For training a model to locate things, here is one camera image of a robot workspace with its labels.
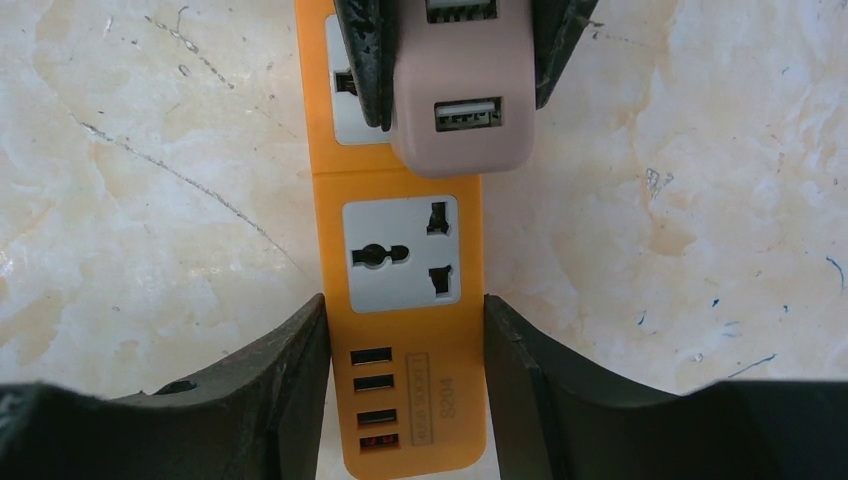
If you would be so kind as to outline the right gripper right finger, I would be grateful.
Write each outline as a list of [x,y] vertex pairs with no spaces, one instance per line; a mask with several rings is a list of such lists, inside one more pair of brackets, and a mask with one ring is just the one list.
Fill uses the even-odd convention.
[[484,299],[504,479],[843,479],[847,386],[723,380],[678,396],[625,378]]

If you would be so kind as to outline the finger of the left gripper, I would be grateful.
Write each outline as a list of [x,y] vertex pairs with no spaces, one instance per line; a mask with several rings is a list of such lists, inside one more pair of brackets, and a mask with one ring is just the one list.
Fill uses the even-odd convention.
[[398,3],[335,0],[334,7],[365,123],[387,132],[392,125],[394,102]]
[[550,100],[598,0],[533,0],[536,109]]

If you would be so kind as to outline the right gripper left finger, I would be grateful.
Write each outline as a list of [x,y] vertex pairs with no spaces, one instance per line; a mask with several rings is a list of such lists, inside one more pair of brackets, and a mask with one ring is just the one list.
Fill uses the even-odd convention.
[[313,479],[330,366],[316,295],[268,334],[158,391],[1,388],[5,479]]

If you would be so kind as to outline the orange power strip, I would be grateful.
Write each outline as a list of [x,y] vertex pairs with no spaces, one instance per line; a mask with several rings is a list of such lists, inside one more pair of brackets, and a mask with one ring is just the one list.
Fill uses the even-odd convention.
[[294,8],[344,464],[465,468],[486,446],[482,180],[410,172],[364,122],[335,5]]

